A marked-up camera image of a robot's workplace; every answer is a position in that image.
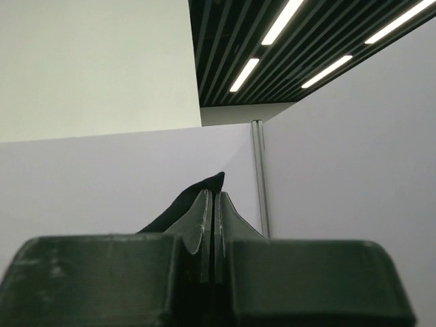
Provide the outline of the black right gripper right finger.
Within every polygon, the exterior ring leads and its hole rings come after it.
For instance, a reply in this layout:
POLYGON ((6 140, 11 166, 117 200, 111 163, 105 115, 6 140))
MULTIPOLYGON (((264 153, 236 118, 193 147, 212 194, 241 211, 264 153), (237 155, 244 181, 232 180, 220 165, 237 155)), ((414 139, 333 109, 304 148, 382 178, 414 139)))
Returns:
POLYGON ((263 237, 215 198, 215 281, 235 326, 415 326, 388 252, 368 240, 263 237))

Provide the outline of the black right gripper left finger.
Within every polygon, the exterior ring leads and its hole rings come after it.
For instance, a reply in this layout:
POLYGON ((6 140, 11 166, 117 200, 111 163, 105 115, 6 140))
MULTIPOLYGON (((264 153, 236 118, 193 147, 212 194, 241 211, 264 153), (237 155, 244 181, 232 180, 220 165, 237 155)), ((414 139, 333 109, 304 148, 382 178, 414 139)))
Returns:
POLYGON ((166 231, 43 236, 1 282, 2 326, 192 326, 206 306, 213 196, 166 231))

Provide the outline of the black t-shirt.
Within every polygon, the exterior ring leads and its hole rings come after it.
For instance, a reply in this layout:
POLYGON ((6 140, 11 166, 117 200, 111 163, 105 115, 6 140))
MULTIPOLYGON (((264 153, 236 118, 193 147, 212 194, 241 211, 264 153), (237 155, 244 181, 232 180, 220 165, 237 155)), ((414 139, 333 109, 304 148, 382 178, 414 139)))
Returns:
POLYGON ((203 190, 209 190, 213 196, 218 194, 223 187, 225 180, 225 172, 219 172, 216 175, 210 176, 202 181, 192 184, 183 190, 171 205, 154 219, 150 224, 143 227, 140 233, 165 232, 171 225, 177 222, 184 214, 188 212, 197 196, 203 190))

